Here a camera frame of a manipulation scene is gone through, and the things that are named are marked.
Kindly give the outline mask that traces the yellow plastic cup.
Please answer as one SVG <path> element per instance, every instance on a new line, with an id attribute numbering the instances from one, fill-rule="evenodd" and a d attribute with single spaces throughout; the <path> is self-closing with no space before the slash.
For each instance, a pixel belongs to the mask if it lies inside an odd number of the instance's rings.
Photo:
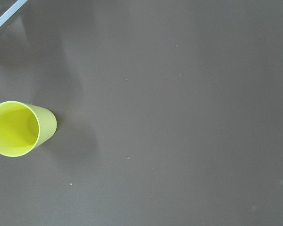
<path id="1" fill-rule="evenodd" d="M 50 139 L 57 129 L 48 109 L 18 101 L 0 103 L 0 154 L 23 156 Z"/>

